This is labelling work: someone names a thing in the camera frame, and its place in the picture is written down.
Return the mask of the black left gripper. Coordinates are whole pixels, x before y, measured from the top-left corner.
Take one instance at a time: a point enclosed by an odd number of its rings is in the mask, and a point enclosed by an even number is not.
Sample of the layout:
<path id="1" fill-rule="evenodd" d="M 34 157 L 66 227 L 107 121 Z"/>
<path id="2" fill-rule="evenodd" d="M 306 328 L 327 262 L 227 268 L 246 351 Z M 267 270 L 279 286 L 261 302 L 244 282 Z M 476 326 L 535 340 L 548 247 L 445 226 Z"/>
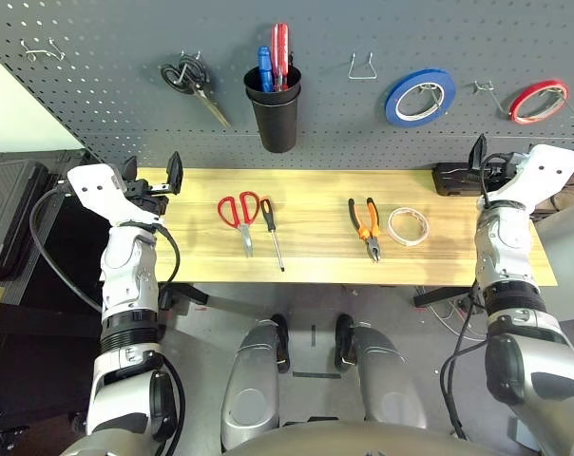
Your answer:
<path id="1" fill-rule="evenodd" d="M 123 163 L 123 179 L 126 190 L 124 196 L 127 200 L 139 208 L 163 216 L 169 202 L 169 189 L 172 194 L 178 195 L 182 188 L 182 159 L 175 151 L 166 167 L 167 183 L 150 184 L 147 180 L 137 179 L 138 161 L 136 156 L 131 156 Z"/>

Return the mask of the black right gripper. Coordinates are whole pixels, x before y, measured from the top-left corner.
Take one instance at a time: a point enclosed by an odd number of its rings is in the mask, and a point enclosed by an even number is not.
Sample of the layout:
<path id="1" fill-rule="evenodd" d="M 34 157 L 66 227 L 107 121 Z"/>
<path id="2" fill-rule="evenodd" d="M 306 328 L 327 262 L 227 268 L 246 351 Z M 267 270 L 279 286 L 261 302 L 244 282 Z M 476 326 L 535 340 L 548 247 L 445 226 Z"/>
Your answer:
<path id="1" fill-rule="evenodd" d="M 494 153 L 485 157 L 487 139 L 480 134 L 469 152 L 469 169 L 480 169 L 485 183 L 506 183 L 517 173 L 517 166 L 523 161 L 523 154 L 517 152 Z"/>

